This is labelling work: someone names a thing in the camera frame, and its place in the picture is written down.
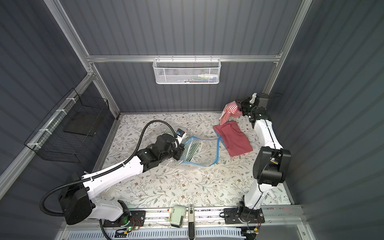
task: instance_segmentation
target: white wire basket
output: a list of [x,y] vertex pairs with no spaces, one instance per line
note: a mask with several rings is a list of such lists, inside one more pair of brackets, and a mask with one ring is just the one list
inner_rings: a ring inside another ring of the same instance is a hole
[[217,84],[220,68],[220,59],[165,61],[157,58],[153,61],[153,71],[158,84]]

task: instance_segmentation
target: small white device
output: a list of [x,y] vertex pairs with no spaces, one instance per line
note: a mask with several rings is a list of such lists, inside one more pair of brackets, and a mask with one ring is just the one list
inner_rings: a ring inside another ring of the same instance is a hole
[[181,228],[185,218],[185,212],[185,206],[174,205],[169,208],[169,217],[165,218],[165,220],[169,221],[172,227]]

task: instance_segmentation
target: black handle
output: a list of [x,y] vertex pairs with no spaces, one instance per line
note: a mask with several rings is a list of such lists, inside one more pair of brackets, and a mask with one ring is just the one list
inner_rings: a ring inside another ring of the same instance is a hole
[[195,239],[195,223],[194,222],[188,223],[188,237],[189,237],[189,240]]

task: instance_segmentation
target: wire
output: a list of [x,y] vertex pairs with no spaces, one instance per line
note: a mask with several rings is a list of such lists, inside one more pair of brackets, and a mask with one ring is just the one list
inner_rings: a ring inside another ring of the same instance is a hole
[[[260,184],[257,183],[257,186],[259,187],[259,191],[261,191],[261,190],[260,190]],[[261,193],[262,193],[262,194],[260,195],[260,198],[262,197],[262,195],[263,195],[264,192],[261,191]],[[260,198],[259,198],[259,200],[260,200]],[[257,201],[258,201],[258,200],[257,200]]]
[[280,94],[279,96],[274,96],[273,98],[278,98],[278,97],[281,97],[283,94],[281,93],[263,93],[261,95],[257,95],[258,97],[261,97],[261,96],[264,96],[264,95],[269,95],[269,94]]
[[48,210],[48,209],[45,207],[45,200],[46,200],[51,194],[53,194],[53,193],[56,192],[56,191],[59,191],[60,189],[63,189],[63,188],[65,188],[65,187],[69,187],[69,186],[73,186],[73,185],[76,185],[76,184],[79,184],[79,183],[87,182],[87,181],[90,181],[91,179],[96,179],[96,178],[102,177],[102,176],[104,176],[104,175],[107,175],[107,174],[109,174],[109,173],[111,173],[111,172],[113,172],[113,171],[115,171],[115,170],[117,170],[117,169],[123,167],[125,164],[127,164],[127,163],[128,163],[128,162],[129,162],[129,161],[136,155],[137,151],[139,150],[139,147],[140,147],[140,144],[141,144],[141,140],[142,140],[142,138],[143,138],[143,136],[144,136],[144,132],[145,132],[145,130],[147,129],[147,127],[148,127],[150,124],[152,124],[152,123],[154,123],[154,122],[161,122],[161,123],[164,123],[165,125],[167,125],[167,126],[171,129],[171,131],[172,131],[172,133],[173,133],[173,135],[174,135],[174,137],[175,137],[175,139],[176,139],[176,144],[177,144],[177,148],[176,148],[176,149],[178,149],[178,148],[179,148],[179,141],[177,140],[177,135],[176,135],[176,133],[175,133],[175,130],[173,130],[172,126],[169,125],[167,122],[165,122],[165,121],[163,121],[163,120],[152,120],[152,121],[148,122],[148,123],[144,126],[143,130],[141,131],[141,134],[140,134],[139,140],[138,140],[138,142],[137,142],[135,151],[134,151],[134,152],[132,153],[132,155],[131,155],[129,158],[127,158],[122,164],[120,164],[120,165],[118,165],[118,166],[116,166],[116,167],[114,167],[114,168],[111,168],[111,169],[108,170],[108,171],[105,171],[105,172],[99,173],[99,174],[97,174],[97,175],[94,175],[92,178],[87,177],[87,178],[84,178],[84,179],[79,179],[79,180],[76,180],[76,181],[73,181],[73,182],[69,182],[69,183],[63,184],[63,185],[61,185],[61,186],[58,186],[58,187],[56,187],[56,188],[50,190],[49,192],[47,192],[47,193],[41,198],[40,203],[39,203],[40,210],[41,210],[43,213],[45,213],[45,214],[47,214],[47,215],[50,215],[50,216],[54,216],[54,217],[63,217],[63,216],[64,216],[64,213],[62,213],[62,212],[53,212],[53,211]]
[[251,229],[249,228],[249,225],[248,225],[248,222],[249,222],[249,214],[251,213],[251,211],[249,211],[248,215],[247,215],[247,227],[248,227],[248,230],[249,232],[251,232]]
[[135,224],[135,220],[137,220],[137,221],[139,221],[139,227],[141,227],[141,222],[140,222],[140,220],[139,219],[136,219],[136,218],[132,218],[133,219],[133,224]]
[[99,224],[100,224],[101,232],[103,233],[104,237],[105,237],[107,240],[112,240],[112,239],[107,235],[107,233],[105,232],[104,227],[103,227],[103,222],[101,221],[101,219],[99,219]]

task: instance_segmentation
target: black mounting plate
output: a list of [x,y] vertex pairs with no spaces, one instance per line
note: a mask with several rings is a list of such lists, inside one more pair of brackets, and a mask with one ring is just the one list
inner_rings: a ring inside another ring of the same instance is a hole
[[[239,219],[239,215],[237,213],[238,208],[227,208],[224,209],[224,219],[225,224],[238,224],[238,223],[247,223],[246,221],[241,221]],[[248,220],[250,223],[261,224],[265,223],[264,214],[262,209],[252,210],[252,212],[248,215],[248,213],[242,214],[243,219]]]
[[[132,219],[132,218],[138,219],[141,223],[141,225],[139,225],[139,221],[135,220],[135,227],[144,226],[146,212],[145,211],[130,211],[130,212],[131,212],[131,215],[129,216],[129,219]],[[105,220],[103,227],[121,227],[121,226],[119,225],[119,220],[117,219],[114,222]],[[131,220],[126,227],[133,227],[133,221]]]

